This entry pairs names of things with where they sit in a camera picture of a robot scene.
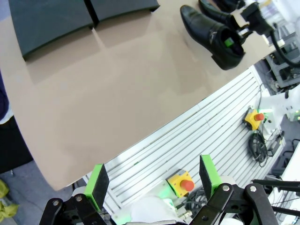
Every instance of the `yellow glove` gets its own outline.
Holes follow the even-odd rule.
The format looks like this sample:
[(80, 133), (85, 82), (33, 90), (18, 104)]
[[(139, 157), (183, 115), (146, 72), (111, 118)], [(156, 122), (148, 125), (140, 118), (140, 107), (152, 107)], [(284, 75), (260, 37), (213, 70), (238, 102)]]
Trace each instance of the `yellow glove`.
[(13, 217), (18, 210), (19, 205), (11, 204), (9, 206), (4, 206), (3, 203), (0, 201), (0, 223), (4, 218)]
[(9, 192), (8, 186), (2, 180), (0, 180), (0, 198), (4, 198)]

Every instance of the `tabletop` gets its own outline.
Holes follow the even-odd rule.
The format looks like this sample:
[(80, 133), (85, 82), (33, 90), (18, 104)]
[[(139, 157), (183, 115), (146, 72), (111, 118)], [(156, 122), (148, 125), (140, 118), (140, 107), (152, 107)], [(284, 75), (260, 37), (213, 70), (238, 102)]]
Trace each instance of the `tabletop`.
[[(11, 107), (54, 189), (158, 130), (271, 52), (252, 34), (223, 71), (186, 32), (181, 0), (101, 22), (24, 61), (11, 17), (0, 22), (0, 68)], [(184, 4), (197, 7), (196, 0)], [(242, 18), (235, 13), (237, 21)]]

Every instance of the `screw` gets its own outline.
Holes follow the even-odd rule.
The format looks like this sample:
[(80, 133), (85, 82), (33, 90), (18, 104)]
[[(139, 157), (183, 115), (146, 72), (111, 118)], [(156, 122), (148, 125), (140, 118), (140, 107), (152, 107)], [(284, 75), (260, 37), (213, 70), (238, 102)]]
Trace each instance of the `screw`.
[(230, 188), (229, 188), (227, 185), (224, 185), (224, 186), (222, 187), (222, 189), (223, 189), (223, 191), (229, 191), (229, 190), (230, 190)]
[(80, 202), (83, 198), (81, 196), (76, 197), (76, 201)]
[(54, 206), (57, 206), (58, 205), (58, 203), (60, 203), (59, 201), (57, 201), (57, 200), (55, 200), (54, 202), (53, 202), (53, 205)]
[(255, 191), (256, 191), (256, 187), (251, 186), (251, 187), (250, 187), (250, 191), (255, 192)]

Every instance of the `white slatted platform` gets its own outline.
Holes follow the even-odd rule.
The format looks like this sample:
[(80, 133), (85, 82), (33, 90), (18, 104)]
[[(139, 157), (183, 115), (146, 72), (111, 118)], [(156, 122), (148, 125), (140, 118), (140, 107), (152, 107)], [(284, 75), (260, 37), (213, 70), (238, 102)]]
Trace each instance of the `white slatted platform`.
[[(261, 80), (252, 66), (199, 104), (105, 164), (110, 179), (104, 207), (113, 214), (137, 200), (178, 169), (201, 185), (199, 155), (210, 154), (219, 175), (240, 187), (262, 179), (275, 162), (260, 168), (247, 150), (251, 135), (241, 120), (257, 106)], [(87, 181), (90, 174), (84, 177)]]

